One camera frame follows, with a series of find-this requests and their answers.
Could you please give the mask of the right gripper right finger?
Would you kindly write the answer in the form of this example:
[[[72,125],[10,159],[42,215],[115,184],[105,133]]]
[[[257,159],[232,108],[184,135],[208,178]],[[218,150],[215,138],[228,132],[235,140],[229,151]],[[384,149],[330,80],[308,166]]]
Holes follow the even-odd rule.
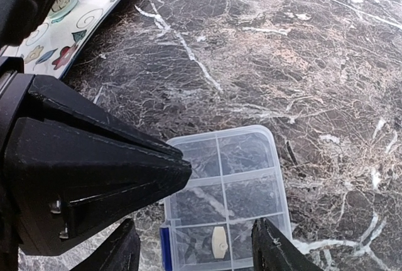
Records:
[[[255,220],[251,233],[257,271],[322,271],[268,219]]]

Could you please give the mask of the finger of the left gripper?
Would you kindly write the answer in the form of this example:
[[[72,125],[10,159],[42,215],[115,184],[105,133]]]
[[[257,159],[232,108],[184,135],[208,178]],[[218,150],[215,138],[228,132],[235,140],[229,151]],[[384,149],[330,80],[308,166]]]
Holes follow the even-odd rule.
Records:
[[[112,140],[183,158],[180,150],[121,121],[52,76],[34,76],[28,94],[33,113],[42,120],[56,121]]]
[[[71,128],[25,118],[30,152],[21,174],[32,188],[27,255],[57,256],[112,223],[187,184],[191,165],[175,158]]]

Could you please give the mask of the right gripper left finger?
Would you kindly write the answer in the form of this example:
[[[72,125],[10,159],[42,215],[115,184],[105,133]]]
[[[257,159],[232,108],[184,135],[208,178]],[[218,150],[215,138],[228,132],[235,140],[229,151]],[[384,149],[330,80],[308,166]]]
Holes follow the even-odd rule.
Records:
[[[133,219],[125,219],[84,261],[71,271],[139,270],[141,240]]]

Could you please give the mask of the clear plastic pill organizer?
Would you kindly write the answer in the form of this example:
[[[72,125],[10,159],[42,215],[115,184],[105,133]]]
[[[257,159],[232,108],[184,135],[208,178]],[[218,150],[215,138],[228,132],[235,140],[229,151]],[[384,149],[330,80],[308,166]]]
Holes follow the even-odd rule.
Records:
[[[287,238],[291,224],[274,138],[261,125],[179,136],[169,144],[192,165],[187,185],[164,200],[160,227],[165,270],[251,270],[254,221],[268,218]],[[223,226],[228,249],[212,253]]]

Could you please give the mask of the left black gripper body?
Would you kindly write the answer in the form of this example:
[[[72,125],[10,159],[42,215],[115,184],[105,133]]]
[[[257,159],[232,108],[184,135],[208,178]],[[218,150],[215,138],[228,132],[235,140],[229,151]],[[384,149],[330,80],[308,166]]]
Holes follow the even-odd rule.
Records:
[[[18,269],[20,245],[35,249],[30,237],[35,214],[30,206],[32,188],[21,180],[25,156],[30,154],[22,132],[35,106],[30,94],[35,77],[23,70],[21,58],[1,57],[1,270]]]

